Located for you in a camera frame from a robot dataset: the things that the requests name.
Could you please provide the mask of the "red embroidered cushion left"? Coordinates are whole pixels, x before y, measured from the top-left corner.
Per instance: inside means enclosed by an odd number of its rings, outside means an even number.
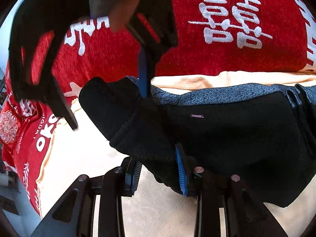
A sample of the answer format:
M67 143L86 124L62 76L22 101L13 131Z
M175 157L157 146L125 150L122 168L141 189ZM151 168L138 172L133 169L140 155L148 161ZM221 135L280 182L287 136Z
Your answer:
M30 100L19 103L7 99L1 110L1 143L11 155L22 134L22 128L38 115L36 104Z

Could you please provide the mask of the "black pants with grey trim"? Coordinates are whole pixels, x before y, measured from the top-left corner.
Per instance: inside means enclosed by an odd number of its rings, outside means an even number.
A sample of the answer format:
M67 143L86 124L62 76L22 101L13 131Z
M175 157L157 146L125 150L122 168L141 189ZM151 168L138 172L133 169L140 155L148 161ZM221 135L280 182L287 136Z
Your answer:
M286 207L315 175L315 87L244 84L176 95L138 80L93 78L85 113L118 152L179 192L176 145L197 166L236 174L262 201Z

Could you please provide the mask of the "cream cloth sheet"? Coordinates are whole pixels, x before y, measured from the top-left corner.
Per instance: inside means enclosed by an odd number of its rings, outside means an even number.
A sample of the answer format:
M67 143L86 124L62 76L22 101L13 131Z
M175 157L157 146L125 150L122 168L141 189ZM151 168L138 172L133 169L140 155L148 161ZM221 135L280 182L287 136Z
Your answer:
M249 83L267 86L301 84L310 87L315 85L315 75L225 71L217 76L158 76L152 80L155 87L168 94L178 95L198 89ZM118 166L124 158L123 154L111 148L83 111L78 100L72 102L71 108L79 121L79 129L71 130L63 119L57 123L36 180L42 217L77 176L103 175ZM125 232L127 236L192 236L196 204L194 199L180 196L169 187L158 183L153 175L143 168L136 195L123 199ZM315 181L312 180L291 205L281 208L269 203L267 208L288 236L299 236L315 215Z

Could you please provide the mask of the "red blanket with white characters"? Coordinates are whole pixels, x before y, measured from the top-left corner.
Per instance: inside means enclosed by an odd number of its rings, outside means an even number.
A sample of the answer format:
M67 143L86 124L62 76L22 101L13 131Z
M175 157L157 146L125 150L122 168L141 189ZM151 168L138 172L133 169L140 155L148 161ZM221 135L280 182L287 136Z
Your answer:
M171 2L178 44L156 63L154 78L217 76L225 71L315 75L315 0ZM126 25L112 31L109 15L70 25L51 69L69 106L79 101L82 88L93 78L107 83L126 77L139 81L142 46ZM32 84L39 82L53 36L48 32L38 41L31 63ZM12 92L9 60L6 81L8 99L19 103ZM6 166L18 173L37 209L35 179L57 123L65 119L56 117L47 101L31 101L36 104L37 117L22 128L12 155L3 146L2 157Z

